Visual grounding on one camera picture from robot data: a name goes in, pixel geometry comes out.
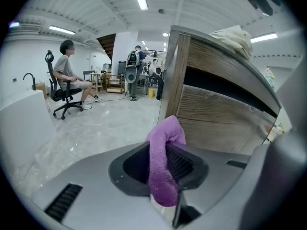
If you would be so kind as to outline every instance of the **backpack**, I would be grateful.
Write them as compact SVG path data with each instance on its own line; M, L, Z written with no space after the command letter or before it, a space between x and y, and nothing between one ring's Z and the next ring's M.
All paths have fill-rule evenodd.
M138 66L140 64L139 53L135 50L131 51L127 58L127 66Z

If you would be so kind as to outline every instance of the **chair headrest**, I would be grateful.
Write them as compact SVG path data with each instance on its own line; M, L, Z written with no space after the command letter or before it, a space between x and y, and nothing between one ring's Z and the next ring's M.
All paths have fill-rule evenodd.
M52 62L53 61L53 54L52 54L52 52L51 52L51 50L48 50L47 51L47 54L46 54L46 56L45 56L45 61L47 62L47 63L49 63L49 62Z

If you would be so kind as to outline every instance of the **staircase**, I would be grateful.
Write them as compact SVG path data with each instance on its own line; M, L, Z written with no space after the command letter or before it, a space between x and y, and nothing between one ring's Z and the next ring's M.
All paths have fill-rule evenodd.
M111 62L112 62L115 36L116 36L116 34L111 34L111 35L103 36L103 37L100 37L100 38L97 39L98 42L100 43L101 47L104 49L106 54L109 56Z

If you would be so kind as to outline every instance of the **white ceiling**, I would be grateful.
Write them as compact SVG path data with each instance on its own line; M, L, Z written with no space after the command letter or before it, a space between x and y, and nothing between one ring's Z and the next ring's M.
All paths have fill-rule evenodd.
M147 3L148 10L141 11L137 0L29 0L17 19L42 25L41 33L45 35L65 36L51 32L50 25L75 31L72 38L79 41L139 31L138 41L163 42L162 32L169 32L174 24L204 33L239 24L252 36L272 31L280 35L270 42L255 44L253 55L257 58L277 54L298 56L305 46L296 31L298 25L284 6L272 5L275 14L266 17L247 0L147 0ZM159 14L158 9L164 9L165 14Z
M168 39L164 42L166 43L166 46L164 47L164 42L157 42L157 41L144 41L146 45L142 43L142 41L138 41L136 45L140 45L142 49L148 48L148 50L156 50L156 51L162 51L164 52L164 48L167 50L168 46Z

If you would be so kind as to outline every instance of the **faucet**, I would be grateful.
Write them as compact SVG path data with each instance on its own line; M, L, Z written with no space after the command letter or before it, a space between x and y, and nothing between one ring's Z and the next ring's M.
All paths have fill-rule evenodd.
M30 74L32 76L32 80L33 80L33 85L32 85L32 90L36 90L36 86L35 86L35 77L33 77L32 73L28 72L24 75L24 78L26 75Z

